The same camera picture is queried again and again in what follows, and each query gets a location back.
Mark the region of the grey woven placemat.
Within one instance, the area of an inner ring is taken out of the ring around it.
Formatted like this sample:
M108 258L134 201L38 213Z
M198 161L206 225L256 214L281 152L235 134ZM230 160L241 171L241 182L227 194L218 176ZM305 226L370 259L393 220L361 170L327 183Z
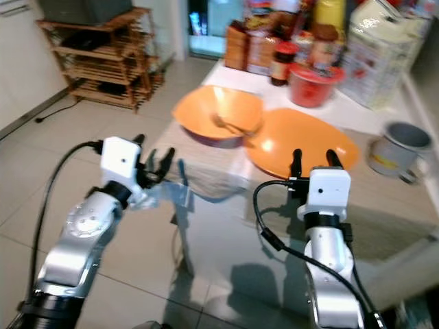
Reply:
M183 138L175 144L178 176L197 195L223 200L250 190L254 167L244 140Z

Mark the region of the red plastic bowl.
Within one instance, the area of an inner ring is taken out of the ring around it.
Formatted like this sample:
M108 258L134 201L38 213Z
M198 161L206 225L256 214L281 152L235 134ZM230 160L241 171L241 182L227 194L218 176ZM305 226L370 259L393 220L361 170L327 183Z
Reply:
M323 106L333 96L336 85L344 79L345 72L335 66L317 70L294 64L289 67L289 100L304 108Z

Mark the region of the white orange food package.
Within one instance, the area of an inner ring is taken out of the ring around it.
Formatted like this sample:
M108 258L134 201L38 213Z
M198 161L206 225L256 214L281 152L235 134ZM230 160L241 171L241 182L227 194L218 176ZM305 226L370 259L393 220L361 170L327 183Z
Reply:
M269 75L276 45L280 41L281 38L276 37L272 32L248 32L248 42L250 44L248 44L246 71L252 74Z

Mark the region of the yellow bottle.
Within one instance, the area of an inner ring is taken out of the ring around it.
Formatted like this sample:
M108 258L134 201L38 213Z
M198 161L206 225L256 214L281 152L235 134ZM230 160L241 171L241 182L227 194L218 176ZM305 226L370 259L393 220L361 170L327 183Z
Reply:
M313 0L313 24L332 25L342 29L347 0Z

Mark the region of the metal fork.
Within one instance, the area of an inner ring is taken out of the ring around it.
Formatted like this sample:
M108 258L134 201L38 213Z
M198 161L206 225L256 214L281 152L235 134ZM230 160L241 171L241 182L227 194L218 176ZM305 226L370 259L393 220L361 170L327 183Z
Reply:
M244 136L254 136L255 131L251 130L245 130L237 125L233 125L232 123L227 123L225 120L223 120L222 116L219 114L213 114L211 115L211 120L213 120L214 125L217 127L222 127L224 129L227 129L229 131L236 131L238 134L244 135Z

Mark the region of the metal table bracket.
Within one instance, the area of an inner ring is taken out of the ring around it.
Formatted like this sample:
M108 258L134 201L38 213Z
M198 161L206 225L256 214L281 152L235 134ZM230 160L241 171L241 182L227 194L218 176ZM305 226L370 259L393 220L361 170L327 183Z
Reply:
M176 206L188 206L191 189L184 184L162 182L153 188L145 190L145 199L141 203L142 209L156 209L162 203L173 203Z

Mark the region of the glass balcony door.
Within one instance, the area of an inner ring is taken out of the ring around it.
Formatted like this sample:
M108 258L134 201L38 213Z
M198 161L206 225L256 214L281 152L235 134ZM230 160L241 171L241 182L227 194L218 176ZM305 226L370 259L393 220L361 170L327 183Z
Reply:
M189 53L201 58L222 58L226 28L242 17L242 0L186 0L185 24Z

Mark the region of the brown cardboard food box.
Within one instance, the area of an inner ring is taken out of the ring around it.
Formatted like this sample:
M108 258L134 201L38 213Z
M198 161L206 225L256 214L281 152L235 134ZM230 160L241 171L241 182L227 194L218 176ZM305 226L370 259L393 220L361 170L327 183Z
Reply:
M248 71L249 47L250 35L248 29L241 21L233 20L226 28L226 50L224 54L226 68Z

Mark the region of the wooden slatted shelf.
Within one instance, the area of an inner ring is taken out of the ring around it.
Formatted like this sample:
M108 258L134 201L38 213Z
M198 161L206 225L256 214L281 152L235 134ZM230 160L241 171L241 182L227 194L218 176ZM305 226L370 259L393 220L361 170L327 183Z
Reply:
M148 8L135 6L100 25L38 20L67 91L138 112L164 82L158 72L156 25Z

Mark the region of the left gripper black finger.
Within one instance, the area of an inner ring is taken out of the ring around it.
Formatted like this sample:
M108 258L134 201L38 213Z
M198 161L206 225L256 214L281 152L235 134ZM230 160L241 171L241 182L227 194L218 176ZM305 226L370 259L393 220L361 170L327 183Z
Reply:
M153 169L153 151L151 151L149 154L145 153L145 135L144 134L138 134L136 136L136 144L138 147L140 147L140 153L136 157L137 163L136 163L136 173L138 175L141 175L142 173L150 172Z
M162 160L158 163L158 182L162 182L165 179L167 172L171 169L175 153L176 148L170 147L162 157Z

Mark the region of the jar with brown lid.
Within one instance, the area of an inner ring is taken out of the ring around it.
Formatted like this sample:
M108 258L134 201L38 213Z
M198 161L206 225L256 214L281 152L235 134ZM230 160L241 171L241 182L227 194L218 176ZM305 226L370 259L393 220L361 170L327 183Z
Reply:
M311 34L313 34L309 56L311 66L316 70L329 70L335 63L339 50L339 32L330 24L314 24L311 26Z

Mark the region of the white kitchen cabinet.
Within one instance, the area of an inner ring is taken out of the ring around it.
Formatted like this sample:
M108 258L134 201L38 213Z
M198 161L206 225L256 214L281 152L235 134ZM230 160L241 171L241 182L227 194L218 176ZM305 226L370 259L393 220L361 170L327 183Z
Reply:
M36 25L31 0L0 0L0 125L14 122L63 88Z

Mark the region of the orange plate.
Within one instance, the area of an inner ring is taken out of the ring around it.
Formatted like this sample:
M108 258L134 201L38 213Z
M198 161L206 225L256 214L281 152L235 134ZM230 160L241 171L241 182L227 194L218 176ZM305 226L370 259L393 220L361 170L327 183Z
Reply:
M317 166L327 166L326 153L336 152L342 166L357 165L361 149L345 132L320 119L291 108L278 108L263 115L259 131L246 144L254 166L276 178L288 178L294 151L302 153L302 175Z

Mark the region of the dark jar with red lid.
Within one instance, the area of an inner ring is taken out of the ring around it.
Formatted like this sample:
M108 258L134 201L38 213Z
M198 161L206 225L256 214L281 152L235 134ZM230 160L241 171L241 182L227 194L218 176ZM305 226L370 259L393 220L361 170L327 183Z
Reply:
M270 84L273 86L288 85L289 66L294 63L298 46L292 42L285 41L276 45L273 54L272 65L270 65Z

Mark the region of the grey mug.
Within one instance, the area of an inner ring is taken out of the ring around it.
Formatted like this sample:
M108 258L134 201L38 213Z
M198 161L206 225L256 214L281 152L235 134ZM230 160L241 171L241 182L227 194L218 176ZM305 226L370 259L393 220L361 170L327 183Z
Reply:
M417 184L419 178L413 168L431 147L432 138L424 129L413 123L392 121L371 142L365 160L377 173Z

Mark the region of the black television set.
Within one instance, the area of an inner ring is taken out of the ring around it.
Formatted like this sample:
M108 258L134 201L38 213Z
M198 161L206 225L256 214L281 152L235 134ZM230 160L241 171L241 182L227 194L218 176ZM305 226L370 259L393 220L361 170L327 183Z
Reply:
M75 25L101 25L134 8L132 0L36 0L44 19Z

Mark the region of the orange bowl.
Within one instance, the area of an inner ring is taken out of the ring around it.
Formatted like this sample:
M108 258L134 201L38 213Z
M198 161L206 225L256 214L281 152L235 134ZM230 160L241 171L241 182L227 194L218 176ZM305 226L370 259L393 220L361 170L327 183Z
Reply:
M264 122L265 106L263 100L252 92L207 85L187 93L172 110L174 123L189 138L214 141L241 138L246 143L251 137L217 127L211 120L213 114L219 114L227 123L259 132Z

